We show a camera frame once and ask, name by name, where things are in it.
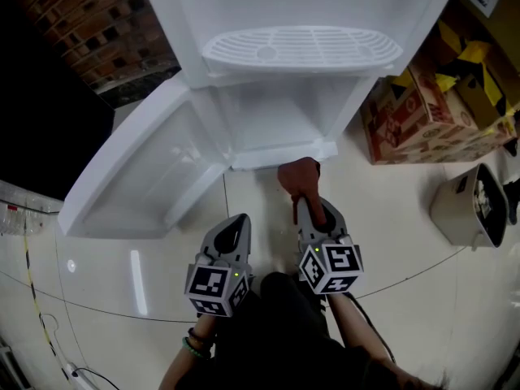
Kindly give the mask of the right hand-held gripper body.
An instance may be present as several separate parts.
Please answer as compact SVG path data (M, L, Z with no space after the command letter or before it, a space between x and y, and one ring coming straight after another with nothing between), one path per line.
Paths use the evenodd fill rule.
M346 293L363 277L361 250L349 235L314 243L301 240L299 246L299 280L314 294Z

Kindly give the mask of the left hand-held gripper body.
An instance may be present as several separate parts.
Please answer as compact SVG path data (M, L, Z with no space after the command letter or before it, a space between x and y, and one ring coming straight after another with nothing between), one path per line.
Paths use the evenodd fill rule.
M247 254L211 257L199 253L188 266L184 295L199 314L231 318L249 292Z

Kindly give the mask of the red-brown object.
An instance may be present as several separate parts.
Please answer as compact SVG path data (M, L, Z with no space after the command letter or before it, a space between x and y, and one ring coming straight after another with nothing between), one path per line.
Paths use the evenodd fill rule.
M321 165L311 157L279 166L277 178L292 200L293 223L297 224L297 203L303 197L315 226L324 226L327 218L319 196Z

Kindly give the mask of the white water dispenser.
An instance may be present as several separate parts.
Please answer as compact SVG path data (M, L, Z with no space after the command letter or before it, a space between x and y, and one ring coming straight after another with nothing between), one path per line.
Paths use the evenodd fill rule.
M372 85L404 69L447 1L150 0L187 84L210 89L219 105L234 169L332 156L336 138ZM403 52L387 67L350 72L235 70L202 57L206 43L219 34L280 26L379 31Z

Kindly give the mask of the person's left forearm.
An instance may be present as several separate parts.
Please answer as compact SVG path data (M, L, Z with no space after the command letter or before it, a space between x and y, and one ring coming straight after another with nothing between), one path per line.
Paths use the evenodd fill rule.
M163 376L158 390L175 390L179 381L210 356L215 340L216 317L203 314L182 339L182 347Z

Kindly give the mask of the person's right forearm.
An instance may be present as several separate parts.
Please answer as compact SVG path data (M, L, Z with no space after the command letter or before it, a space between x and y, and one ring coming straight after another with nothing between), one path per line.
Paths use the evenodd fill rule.
M345 346L363 347L376 361L396 365L388 345L352 294L329 294L327 301Z

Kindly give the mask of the white cabinet door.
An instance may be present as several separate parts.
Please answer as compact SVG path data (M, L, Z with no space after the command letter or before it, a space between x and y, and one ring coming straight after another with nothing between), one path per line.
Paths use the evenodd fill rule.
M165 236L230 167L229 131L208 88L179 72L115 129L58 214L65 236Z

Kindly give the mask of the person's black clothing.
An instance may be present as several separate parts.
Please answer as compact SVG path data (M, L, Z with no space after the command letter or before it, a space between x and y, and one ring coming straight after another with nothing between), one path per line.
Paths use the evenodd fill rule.
M361 347L328 333L310 288L279 272L248 292L231 318L218 318L214 356L177 390L400 390L396 375Z

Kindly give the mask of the red printed cardboard box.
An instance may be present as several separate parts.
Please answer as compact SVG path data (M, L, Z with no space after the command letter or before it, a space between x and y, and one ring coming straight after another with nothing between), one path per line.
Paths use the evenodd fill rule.
M384 81L361 116L374 165L473 162L517 137L511 117L477 123L457 91L443 93L420 58Z

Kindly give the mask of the beige trash bin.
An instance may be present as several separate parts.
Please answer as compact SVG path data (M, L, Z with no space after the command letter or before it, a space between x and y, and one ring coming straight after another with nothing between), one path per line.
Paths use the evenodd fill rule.
M508 210L501 185L488 165L480 163L439 186L430 216L452 245L497 249L504 240Z

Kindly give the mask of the white power strip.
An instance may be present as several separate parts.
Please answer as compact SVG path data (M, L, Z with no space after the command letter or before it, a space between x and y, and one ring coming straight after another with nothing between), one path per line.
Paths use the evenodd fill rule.
M98 387L73 363L66 365L66 372L79 390L99 390Z

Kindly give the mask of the white drip tray grille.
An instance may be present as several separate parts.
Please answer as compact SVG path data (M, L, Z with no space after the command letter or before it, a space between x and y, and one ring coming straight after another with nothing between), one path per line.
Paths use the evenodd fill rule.
M387 67L403 49L386 34L332 26L268 27L219 34L202 57L253 72L358 72Z

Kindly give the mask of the brown box with yellow tape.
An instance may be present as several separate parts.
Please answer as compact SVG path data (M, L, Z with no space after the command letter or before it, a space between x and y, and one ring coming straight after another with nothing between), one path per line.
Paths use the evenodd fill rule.
M502 117L520 119L520 72L491 33L458 0L450 0L414 60L442 93L454 90L479 128Z

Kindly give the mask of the grey metal rack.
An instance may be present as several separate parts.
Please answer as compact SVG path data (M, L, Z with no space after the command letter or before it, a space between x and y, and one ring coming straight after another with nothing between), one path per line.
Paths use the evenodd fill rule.
M2 390L25 390L17 370L11 362L11 348L0 344L0 388Z

